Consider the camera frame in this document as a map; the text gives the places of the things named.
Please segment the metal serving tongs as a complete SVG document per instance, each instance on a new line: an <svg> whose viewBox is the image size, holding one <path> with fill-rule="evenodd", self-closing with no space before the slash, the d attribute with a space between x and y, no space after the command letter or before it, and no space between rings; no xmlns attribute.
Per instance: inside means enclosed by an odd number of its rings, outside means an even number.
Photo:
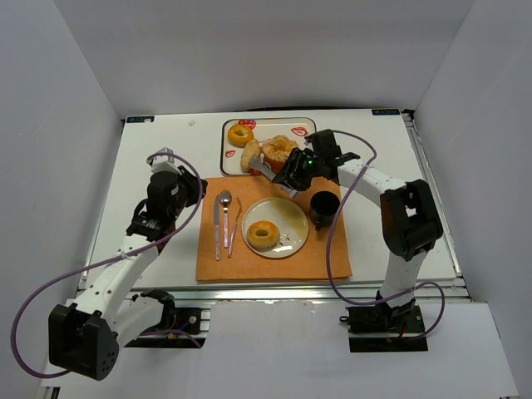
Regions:
<svg viewBox="0 0 532 399"><path fill-rule="evenodd" d="M266 164L264 164L256 155L251 156L248 163L248 167L251 170L257 170L271 182L273 182L276 177L276 174L268 166L266 166ZM295 198L299 194L297 190L289 187L285 183L277 183L277 186L285 193L287 193L291 198Z"/></svg>

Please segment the pale glazed ring donut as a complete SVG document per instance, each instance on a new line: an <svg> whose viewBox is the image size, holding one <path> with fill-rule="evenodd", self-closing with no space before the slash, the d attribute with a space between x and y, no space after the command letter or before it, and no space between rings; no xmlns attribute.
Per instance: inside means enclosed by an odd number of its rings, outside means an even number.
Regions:
<svg viewBox="0 0 532 399"><path fill-rule="evenodd" d="M279 241L278 226L268 220L260 220L251 224L247 230L248 243L257 250L272 248Z"/></svg>

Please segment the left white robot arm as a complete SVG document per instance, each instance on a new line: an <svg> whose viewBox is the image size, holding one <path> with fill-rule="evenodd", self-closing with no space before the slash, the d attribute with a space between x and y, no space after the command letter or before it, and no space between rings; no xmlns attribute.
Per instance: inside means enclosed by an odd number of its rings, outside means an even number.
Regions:
<svg viewBox="0 0 532 399"><path fill-rule="evenodd" d="M160 255L166 237L176 232L183 209L204 198L207 181L185 167L153 172L147 196L138 203L117 252L96 280L69 305L57 305L48 318L49 361L93 380L106 378L122 347L142 333L170 330L176 311L172 295L151 289L123 302L142 273Z"/></svg>

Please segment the oval beige bread roll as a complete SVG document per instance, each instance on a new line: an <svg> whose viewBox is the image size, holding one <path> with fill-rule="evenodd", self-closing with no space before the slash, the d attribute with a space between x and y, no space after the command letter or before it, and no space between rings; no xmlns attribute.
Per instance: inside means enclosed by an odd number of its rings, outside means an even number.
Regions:
<svg viewBox="0 0 532 399"><path fill-rule="evenodd" d="M240 158L240 168L244 173L248 173L250 170L249 162L250 160L256 156L260 158L260 145L259 141L257 139L251 139L248 141L244 147L244 150L242 152L241 158Z"/></svg>

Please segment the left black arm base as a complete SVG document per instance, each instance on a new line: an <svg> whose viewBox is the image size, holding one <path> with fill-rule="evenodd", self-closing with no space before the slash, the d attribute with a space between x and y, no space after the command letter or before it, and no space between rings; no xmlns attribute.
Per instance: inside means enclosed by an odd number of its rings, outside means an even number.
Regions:
<svg viewBox="0 0 532 399"><path fill-rule="evenodd" d="M170 305L172 295L161 290L135 293L128 305L141 299L157 299L163 303L161 320L146 329L142 335L128 342L125 347L159 349L201 349L208 332L209 310L192 305Z"/></svg>

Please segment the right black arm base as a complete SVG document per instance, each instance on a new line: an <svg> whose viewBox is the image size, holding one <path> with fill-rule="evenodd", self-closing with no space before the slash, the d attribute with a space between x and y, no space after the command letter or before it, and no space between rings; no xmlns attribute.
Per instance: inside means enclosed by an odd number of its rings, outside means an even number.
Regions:
<svg viewBox="0 0 532 399"><path fill-rule="evenodd" d="M346 311L339 322L347 327L350 352L428 351L425 324L415 299L398 308L380 303Z"/></svg>

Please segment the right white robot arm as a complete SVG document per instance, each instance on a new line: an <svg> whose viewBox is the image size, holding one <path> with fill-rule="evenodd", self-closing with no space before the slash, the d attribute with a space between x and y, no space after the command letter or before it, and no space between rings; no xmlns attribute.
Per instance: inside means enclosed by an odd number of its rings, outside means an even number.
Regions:
<svg viewBox="0 0 532 399"><path fill-rule="evenodd" d="M355 153L343 152L336 142L338 134L324 130L309 135L306 148L292 150L272 181L293 194L309 189L313 179L323 177L379 208L389 258L373 306L396 317L415 304L421 265L443 235L441 219L424 180L400 180L373 168L376 153L363 161Z"/></svg>

